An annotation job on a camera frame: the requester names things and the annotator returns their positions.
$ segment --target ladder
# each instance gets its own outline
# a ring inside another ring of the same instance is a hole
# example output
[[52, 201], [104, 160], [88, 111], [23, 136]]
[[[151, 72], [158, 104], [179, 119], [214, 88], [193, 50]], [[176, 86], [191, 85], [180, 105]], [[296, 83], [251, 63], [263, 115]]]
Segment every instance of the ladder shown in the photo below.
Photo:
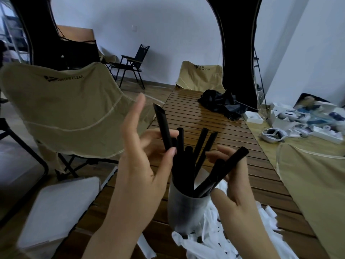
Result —
[[[15, 14], [15, 11], [12, 7], [12, 4], [9, 0], [0, 0], [0, 9], [1, 9], [1, 12], [2, 12], [2, 20], [4, 21], [5, 23], [5, 26], [8, 30], [8, 35], [6, 34], [0, 34], [2, 40], [4, 41], [5, 45], [6, 45], [6, 48], [8, 51], [10, 51], [10, 47], [9, 47], [9, 43], [8, 43], [8, 38], [11, 39], [11, 42], [12, 42], [12, 45], [13, 45], [13, 48], [15, 50], [15, 53], [17, 54], [18, 56], [18, 60], [20, 63], [28, 63], [28, 51], [20, 51], [18, 46], [17, 46], [17, 40], [18, 39], [24, 39], [25, 42], [27, 43], [27, 40], [26, 38], [23, 36], [14, 36], [13, 34], [13, 30], [21, 30], [22, 32], [24, 32], [23, 28], [19, 28], [19, 27], [11, 27], [11, 24], [9, 23], [8, 21], [8, 18], [5, 14], [5, 10], [3, 8], [3, 6], [6, 6], [7, 8], [11, 9], [13, 11], [13, 13]], [[27, 54], [27, 60], [24, 60], [22, 58], [22, 54]]]

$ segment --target wooden table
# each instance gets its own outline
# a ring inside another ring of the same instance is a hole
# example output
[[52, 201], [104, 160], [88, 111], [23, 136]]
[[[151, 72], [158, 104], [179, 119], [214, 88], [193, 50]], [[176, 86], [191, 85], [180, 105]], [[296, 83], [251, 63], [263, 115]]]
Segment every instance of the wooden table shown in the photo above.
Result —
[[[201, 92], [183, 89], [175, 89], [172, 92], [163, 107], [169, 127], [173, 129], [183, 127], [185, 144], [193, 147], [196, 145], [201, 129], [206, 127], [210, 132], [218, 132], [215, 144], [248, 148], [249, 178], [255, 199], [263, 205], [270, 205], [278, 214], [278, 227], [284, 230], [280, 232], [284, 240], [300, 259], [328, 259], [324, 248], [280, 181], [246, 123], [243, 120], [230, 121], [219, 113], [212, 113], [203, 108], [197, 102], [200, 95]], [[156, 127], [158, 123], [154, 120], [150, 128]], [[154, 171], [157, 170], [158, 165], [158, 160], [151, 161]], [[213, 164], [206, 160], [203, 167], [210, 171], [212, 166]], [[54, 258], [81, 258], [90, 237], [105, 218], [115, 180], [116, 176], [104, 187], [75, 229], [59, 247]], [[186, 251], [175, 245], [171, 238], [172, 230], [167, 221], [168, 189], [169, 184], [153, 220], [144, 231], [144, 236], [157, 253], [158, 259], [185, 259]], [[138, 247], [135, 248], [132, 258], [144, 258]]]

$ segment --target cup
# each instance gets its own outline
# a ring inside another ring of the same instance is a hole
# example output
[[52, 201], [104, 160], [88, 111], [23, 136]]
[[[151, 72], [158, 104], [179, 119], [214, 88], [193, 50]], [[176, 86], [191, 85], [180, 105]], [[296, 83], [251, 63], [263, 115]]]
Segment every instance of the cup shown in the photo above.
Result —
[[168, 197], [168, 222], [181, 235], [189, 235], [201, 222], [211, 197], [193, 198], [184, 195], [170, 180]]

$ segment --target black cloth bag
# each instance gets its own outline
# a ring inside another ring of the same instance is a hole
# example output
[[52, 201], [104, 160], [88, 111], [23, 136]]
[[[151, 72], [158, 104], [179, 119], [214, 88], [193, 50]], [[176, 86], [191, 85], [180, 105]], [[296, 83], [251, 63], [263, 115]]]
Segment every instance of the black cloth bag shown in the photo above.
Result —
[[247, 111], [247, 107], [238, 104], [234, 95], [230, 91], [225, 91], [224, 94], [215, 90], [206, 90], [198, 102], [206, 109], [222, 113], [224, 116], [232, 121], [241, 118], [241, 114]]

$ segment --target black folding chair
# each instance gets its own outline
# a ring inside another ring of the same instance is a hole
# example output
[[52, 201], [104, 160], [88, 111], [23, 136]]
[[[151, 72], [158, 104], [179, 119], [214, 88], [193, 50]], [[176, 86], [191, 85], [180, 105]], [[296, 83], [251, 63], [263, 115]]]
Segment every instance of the black folding chair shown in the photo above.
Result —
[[76, 42], [61, 37], [61, 47], [68, 69], [81, 69], [90, 63], [99, 62], [96, 40]]
[[[150, 48], [150, 46], [144, 47], [141, 44], [140, 47], [139, 47], [139, 50], [138, 50], [138, 52], [137, 52], [137, 54], [136, 54], [136, 56], [134, 58], [130, 57], [130, 56], [126, 56], [126, 55], [121, 55], [120, 63], [112, 63], [111, 64], [112, 68], [118, 68], [117, 74], [116, 74], [116, 77], [115, 77], [115, 81], [117, 80], [117, 76], [119, 74], [120, 69], [123, 69], [123, 75], [122, 75], [122, 79], [121, 79], [120, 86], [119, 86], [120, 88], [121, 88], [121, 84], [122, 84], [123, 78], [125, 76], [125, 72], [126, 72], [126, 70], [129, 70], [129, 71], [133, 71], [135, 79], [137, 80], [138, 84], [140, 85], [135, 72], [138, 73], [140, 81], [141, 81], [141, 84], [142, 84], [141, 88], [145, 89], [144, 82], [142, 81], [141, 76], [140, 76], [140, 72], [141, 72], [140, 66], [141, 66], [142, 61], [144, 60], [144, 58], [145, 58], [149, 48]], [[122, 64], [122, 60], [124, 58], [127, 59], [127, 63], [125, 65]]]

